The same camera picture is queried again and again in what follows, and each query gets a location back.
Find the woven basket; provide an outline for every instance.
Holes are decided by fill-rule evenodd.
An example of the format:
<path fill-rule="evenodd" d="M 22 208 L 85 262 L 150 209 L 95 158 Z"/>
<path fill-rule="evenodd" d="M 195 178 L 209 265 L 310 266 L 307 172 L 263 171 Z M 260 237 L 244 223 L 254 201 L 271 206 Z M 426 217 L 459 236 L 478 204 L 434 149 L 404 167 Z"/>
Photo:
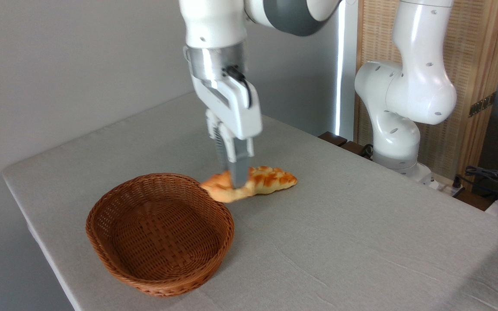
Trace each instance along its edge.
<path fill-rule="evenodd" d="M 233 219 L 194 179 L 150 174 L 103 195 L 87 217 L 86 232 L 119 281 L 171 297 L 213 276 L 232 244 Z"/>

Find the croissant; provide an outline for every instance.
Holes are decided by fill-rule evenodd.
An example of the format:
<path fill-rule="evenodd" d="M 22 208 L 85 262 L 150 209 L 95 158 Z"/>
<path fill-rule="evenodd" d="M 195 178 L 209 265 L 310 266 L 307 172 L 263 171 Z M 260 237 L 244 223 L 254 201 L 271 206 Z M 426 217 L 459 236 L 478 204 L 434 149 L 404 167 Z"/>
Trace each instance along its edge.
<path fill-rule="evenodd" d="M 223 203 L 231 203 L 256 194 L 270 194 L 274 191 L 293 187 L 297 179 L 280 168 L 261 166 L 249 168 L 249 178 L 243 187 L 233 189 L 230 171 L 213 175 L 201 184 L 211 198 Z"/>

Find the woven screen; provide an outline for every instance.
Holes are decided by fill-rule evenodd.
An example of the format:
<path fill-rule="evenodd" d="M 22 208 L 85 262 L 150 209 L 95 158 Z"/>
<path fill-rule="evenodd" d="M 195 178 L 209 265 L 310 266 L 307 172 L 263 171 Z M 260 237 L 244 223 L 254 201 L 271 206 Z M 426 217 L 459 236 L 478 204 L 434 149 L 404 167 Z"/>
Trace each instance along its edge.
<path fill-rule="evenodd" d="M 391 39 L 398 4 L 398 0 L 361 0 L 358 67 L 370 60 L 401 62 Z M 457 89 L 457 106 L 442 124 L 417 124 L 421 132 L 418 160 L 433 172 L 452 179 L 460 169 L 460 162 L 470 161 L 470 157 L 464 156 L 477 152 L 472 150 L 472 142 L 476 140 L 476 145 L 482 144 L 482 138 L 468 142 L 465 137 L 476 137 L 475 132 L 479 132 L 479 136 L 485 135 L 490 109 L 477 116 L 485 119 L 481 128 L 469 126 L 472 119 L 469 120 L 469 111 L 472 104 L 496 90 L 496 57 L 498 0 L 455 0 L 444 42 L 444 60 L 447 74 Z M 370 118 L 359 98 L 355 107 L 355 129 L 359 144 L 372 143 Z"/>

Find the gray tablecloth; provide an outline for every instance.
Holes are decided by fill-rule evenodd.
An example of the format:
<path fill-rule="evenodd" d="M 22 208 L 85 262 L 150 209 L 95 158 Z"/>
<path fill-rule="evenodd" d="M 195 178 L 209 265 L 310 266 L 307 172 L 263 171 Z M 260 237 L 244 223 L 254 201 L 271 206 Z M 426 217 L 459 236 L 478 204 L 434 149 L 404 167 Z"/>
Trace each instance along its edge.
<path fill-rule="evenodd" d="M 115 280 L 89 210 L 138 175 L 217 173 L 204 110 L 188 94 L 4 171 L 77 310 L 498 310 L 498 219 L 266 117 L 253 163 L 299 183 L 227 205 L 235 240 L 215 276 L 169 299 Z"/>

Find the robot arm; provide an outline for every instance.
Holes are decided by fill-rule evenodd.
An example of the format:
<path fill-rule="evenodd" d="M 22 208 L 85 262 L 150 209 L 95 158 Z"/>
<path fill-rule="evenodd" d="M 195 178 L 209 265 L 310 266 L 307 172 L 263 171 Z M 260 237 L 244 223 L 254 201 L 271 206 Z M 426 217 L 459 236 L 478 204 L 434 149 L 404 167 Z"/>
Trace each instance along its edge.
<path fill-rule="evenodd" d="M 259 96 L 245 79 L 247 19 L 298 36 L 326 23 L 341 0 L 179 0 L 184 55 L 196 94 L 206 104 L 209 135 L 234 188 L 247 181 L 253 137 L 262 131 Z"/>
<path fill-rule="evenodd" d="M 417 162 L 414 121 L 439 124 L 456 105 L 443 63 L 452 6 L 453 0 L 401 0 L 392 35 L 403 64 L 369 61 L 354 81 L 372 120 L 374 162 L 427 185 L 431 171 Z"/>

